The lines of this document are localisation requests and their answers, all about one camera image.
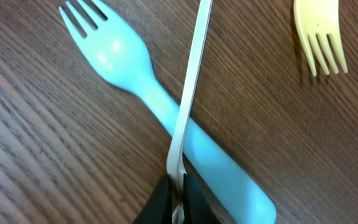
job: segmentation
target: fork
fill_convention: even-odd
[[[89,64],[107,82],[138,96],[172,136],[179,106],[155,78],[149,51],[143,40],[101,0],[93,0],[93,4],[107,20],[102,19],[83,0],[78,0],[78,3],[98,27],[93,29],[67,1],[66,5],[86,33],[85,38],[65,10],[61,6],[58,9]],[[183,151],[237,223],[274,223],[276,209],[272,201],[192,119],[186,130]]]
[[[328,37],[333,45],[339,64],[344,73],[347,73],[341,32],[339,30],[339,0],[295,0],[293,8],[296,29],[313,76],[317,75],[313,52],[324,73],[329,75],[329,68],[321,48],[334,73],[339,73],[329,46]]]

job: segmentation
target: blue fork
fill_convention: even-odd
[[[107,20],[83,0],[78,3],[98,27],[93,29],[67,1],[86,37],[78,32],[61,6],[59,11],[89,64],[107,82],[138,96],[172,136],[179,106],[155,78],[143,40],[102,1],[93,0],[93,3]],[[276,210],[272,201],[192,119],[186,132],[184,153],[236,222],[274,223]]]

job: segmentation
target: fork handle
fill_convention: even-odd
[[[172,136],[178,104],[156,79],[143,80],[142,86],[135,94]],[[237,223],[275,222],[276,209],[272,201],[192,119],[188,123],[183,152]]]

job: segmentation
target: wooden surface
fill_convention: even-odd
[[[199,1],[104,1],[179,101]],[[0,223],[129,223],[170,136],[88,66],[59,4],[0,0]],[[358,1],[340,5],[349,74],[329,77],[311,78],[291,8],[215,1],[192,117],[273,200],[277,223],[358,223]]]

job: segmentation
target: fork head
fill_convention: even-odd
[[[321,49],[334,73],[339,73],[328,38],[331,41],[339,64],[343,71],[347,73],[341,32],[339,30],[339,0],[295,0],[294,17],[296,29],[313,76],[317,74],[313,52],[324,73],[329,75],[329,68]]]
[[[86,33],[83,37],[59,6],[68,31],[91,66],[109,83],[134,92],[146,79],[154,78],[149,51],[139,35],[116,12],[101,0],[93,4],[107,17],[102,19],[87,3],[77,0],[97,28],[69,2],[67,7]]]

